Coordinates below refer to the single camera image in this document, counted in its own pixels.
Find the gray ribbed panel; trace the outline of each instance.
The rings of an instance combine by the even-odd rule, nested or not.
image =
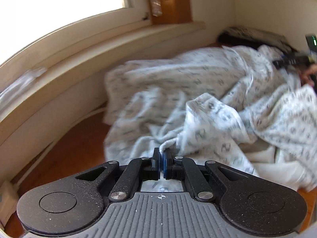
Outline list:
[[[68,238],[254,238],[228,224],[213,204],[197,202],[189,193],[135,193],[109,206],[93,226]],[[282,236],[296,237],[296,233]],[[27,233],[25,238],[39,238]]]

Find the wooden floor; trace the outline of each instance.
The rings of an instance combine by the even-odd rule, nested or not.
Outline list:
[[[103,163],[103,140],[110,126],[102,124],[102,115],[102,113],[97,114],[72,128],[21,184],[19,195],[39,185]],[[23,171],[13,182],[17,181],[22,174]],[[316,202],[317,189],[310,193],[303,190],[299,192],[308,204],[308,214],[302,227],[302,230],[305,230],[309,225]],[[14,238],[23,234],[24,231],[16,213],[9,219],[5,232]]]

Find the white cable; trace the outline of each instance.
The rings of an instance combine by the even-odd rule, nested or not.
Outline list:
[[[25,178],[34,170],[34,168],[36,166],[39,165],[39,163],[44,159],[44,157],[46,157],[46,155],[52,150],[52,148],[57,144],[57,142],[70,130],[72,129],[75,125],[77,125],[78,123],[80,123],[81,121],[95,115],[98,113],[102,113],[105,111],[105,107],[104,108],[100,108],[100,109],[96,109],[94,111],[91,111],[90,113],[88,113],[87,115],[83,116],[82,118],[78,119],[77,121],[75,121],[69,128],[67,128],[66,131],[64,131],[56,140],[54,140],[45,150],[44,152],[40,155],[40,157],[33,163],[33,165],[25,172],[25,174],[18,180],[18,182],[14,185],[15,189],[18,190],[19,186],[21,185],[21,183],[25,180]]]
[[[0,238],[11,238],[0,228]]]

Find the crosshair marking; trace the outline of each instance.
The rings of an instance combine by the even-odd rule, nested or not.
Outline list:
[[[165,198],[167,198],[165,195],[161,194],[161,195],[158,195],[156,198],[159,198],[160,200],[163,200]]]

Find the window sill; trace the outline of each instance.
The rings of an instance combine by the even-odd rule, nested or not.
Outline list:
[[[149,26],[113,37],[60,61],[0,114],[0,146],[34,113],[76,83],[133,53],[204,28],[203,22]]]

